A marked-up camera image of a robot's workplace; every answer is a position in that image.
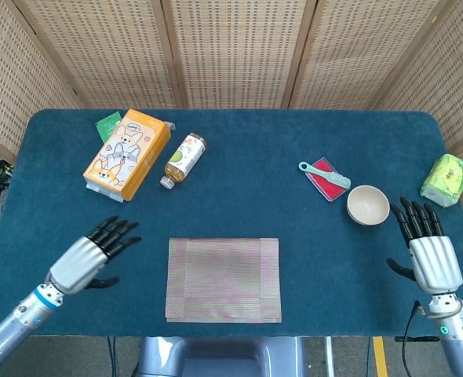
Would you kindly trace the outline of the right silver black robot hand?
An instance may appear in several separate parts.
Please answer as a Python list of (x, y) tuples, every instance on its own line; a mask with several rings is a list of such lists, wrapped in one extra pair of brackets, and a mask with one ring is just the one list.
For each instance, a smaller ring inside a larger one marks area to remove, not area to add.
[(412, 266), (407, 268), (388, 258), (388, 266), (396, 274), (416, 282), (429, 295), (454, 293), (463, 284), (463, 277), (454, 246), (446, 236), (439, 215), (428, 204), (400, 197), (400, 206), (390, 209), (408, 249)]

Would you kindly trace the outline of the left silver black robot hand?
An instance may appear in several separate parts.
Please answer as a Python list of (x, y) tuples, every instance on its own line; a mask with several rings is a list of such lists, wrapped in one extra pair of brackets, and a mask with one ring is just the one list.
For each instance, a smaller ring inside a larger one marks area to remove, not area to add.
[(106, 218), (61, 255), (49, 269), (45, 283), (52, 284), (64, 295), (116, 285), (119, 277), (98, 279), (97, 274), (127, 247), (141, 241), (139, 236), (126, 237), (137, 226), (136, 221), (120, 220), (118, 216)]

